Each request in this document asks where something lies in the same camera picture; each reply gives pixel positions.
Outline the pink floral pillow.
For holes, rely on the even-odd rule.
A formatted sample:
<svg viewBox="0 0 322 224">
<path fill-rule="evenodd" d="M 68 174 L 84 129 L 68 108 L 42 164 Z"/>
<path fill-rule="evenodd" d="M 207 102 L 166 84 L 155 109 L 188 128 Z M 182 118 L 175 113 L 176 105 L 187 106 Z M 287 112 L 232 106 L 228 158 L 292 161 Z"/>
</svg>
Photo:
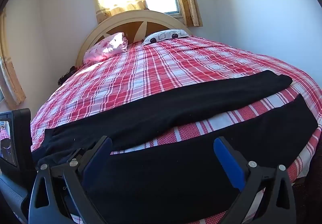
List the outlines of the pink floral pillow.
<svg viewBox="0 0 322 224">
<path fill-rule="evenodd" d="M 100 62 L 114 55 L 125 53 L 127 46 L 128 40 L 124 33 L 115 33 L 89 48 L 84 54 L 83 64 Z"/>
</svg>

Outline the yellow side window curtain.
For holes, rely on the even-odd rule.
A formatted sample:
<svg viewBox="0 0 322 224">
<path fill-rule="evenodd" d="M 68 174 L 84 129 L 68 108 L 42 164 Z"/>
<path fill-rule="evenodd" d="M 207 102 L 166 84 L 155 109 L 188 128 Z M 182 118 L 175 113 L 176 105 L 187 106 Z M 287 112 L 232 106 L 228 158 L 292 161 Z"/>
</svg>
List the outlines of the yellow side window curtain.
<svg viewBox="0 0 322 224">
<path fill-rule="evenodd" d="M 16 75 L 7 46 L 6 10 L 1 11 L 1 92 L 11 110 L 18 108 L 25 99 L 25 93 Z"/>
</svg>

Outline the black item beside bed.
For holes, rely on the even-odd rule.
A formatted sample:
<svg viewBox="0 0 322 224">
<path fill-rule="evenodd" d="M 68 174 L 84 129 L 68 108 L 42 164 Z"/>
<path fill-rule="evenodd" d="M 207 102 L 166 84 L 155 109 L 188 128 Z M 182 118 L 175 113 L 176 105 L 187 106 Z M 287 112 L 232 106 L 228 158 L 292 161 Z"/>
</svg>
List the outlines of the black item beside bed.
<svg viewBox="0 0 322 224">
<path fill-rule="evenodd" d="M 59 78 L 57 84 L 58 86 L 61 86 L 67 81 L 71 76 L 73 76 L 77 72 L 77 68 L 75 66 L 72 66 L 69 71 Z"/>
</svg>

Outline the cream wooden headboard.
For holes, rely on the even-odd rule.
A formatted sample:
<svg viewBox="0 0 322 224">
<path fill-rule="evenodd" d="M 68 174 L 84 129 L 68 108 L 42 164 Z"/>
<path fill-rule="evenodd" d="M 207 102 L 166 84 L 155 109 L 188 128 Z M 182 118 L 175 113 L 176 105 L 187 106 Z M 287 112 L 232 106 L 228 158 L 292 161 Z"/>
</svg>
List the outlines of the cream wooden headboard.
<svg viewBox="0 0 322 224">
<path fill-rule="evenodd" d="M 85 39 L 75 65 L 81 66 L 85 52 L 102 39 L 114 33 L 123 32 L 128 43 L 136 43 L 148 35 L 167 29 L 185 30 L 192 33 L 181 21 L 164 13 L 152 10 L 131 10 L 107 18 L 101 22 Z"/>
</svg>

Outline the white patterned pillow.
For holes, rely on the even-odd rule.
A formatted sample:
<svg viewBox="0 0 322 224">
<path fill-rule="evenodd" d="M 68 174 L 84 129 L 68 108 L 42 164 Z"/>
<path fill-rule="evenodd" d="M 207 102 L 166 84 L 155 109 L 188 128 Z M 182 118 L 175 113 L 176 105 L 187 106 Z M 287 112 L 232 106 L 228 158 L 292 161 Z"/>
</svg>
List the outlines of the white patterned pillow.
<svg viewBox="0 0 322 224">
<path fill-rule="evenodd" d="M 147 36 L 142 42 L 142 45 L 148 45 L 148 44 L 162 42 L 170 39 L 187 38 L 189 36 L 190 35 L 185 30 L 178 30 L 178 29 L 164 30 L 164 31 L 152 33 L 149 36 Z"/>
</svg>

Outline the black pants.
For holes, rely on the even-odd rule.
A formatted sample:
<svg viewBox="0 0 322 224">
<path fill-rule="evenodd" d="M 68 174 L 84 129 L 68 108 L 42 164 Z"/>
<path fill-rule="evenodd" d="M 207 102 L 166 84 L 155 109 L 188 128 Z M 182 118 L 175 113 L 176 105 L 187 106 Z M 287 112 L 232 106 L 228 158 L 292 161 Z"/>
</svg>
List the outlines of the black pants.
<svg viewBox="0 0 322 224">
<path fill-rule="evenodd" d="M 189 223 L 226 211 L 234 188 L 213 151 L 224 137 L 263 167 L 297 169 L 321 133 L 321 90 L 298 74 L 254 75 L 170 89 L 44 131 L 37 165 L 65 163 L 102 136 L 86 194 L 107 223 Z"/>
</svg>

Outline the red plaid bedsheet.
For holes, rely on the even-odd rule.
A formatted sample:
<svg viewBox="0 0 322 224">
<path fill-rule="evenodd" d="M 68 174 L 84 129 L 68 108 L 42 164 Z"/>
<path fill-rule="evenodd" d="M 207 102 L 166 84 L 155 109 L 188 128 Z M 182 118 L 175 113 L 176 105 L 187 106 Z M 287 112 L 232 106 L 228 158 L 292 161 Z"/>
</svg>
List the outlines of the red plaid bedsheet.
<svg viewBox="0 0 322 224">
<path fill-rule="evenodd" d="M 301 94 L 321 121 L 321 90 L 302 70 L 276 58 L 192 37 L 153 45 L 134 44 L 121 55 L 88 66 L 57 89 L 31 123 L 32 148 L 40 146 L 44 131 L 154 93 L 193 83 L 231 79 L 265 70 L 293 79 L 281 93 L 236 111 L 202 122 L 179 126 L 148 146 L 181 141 L 185 131 L 201 134 L 281 106 Z"/>
</svg>

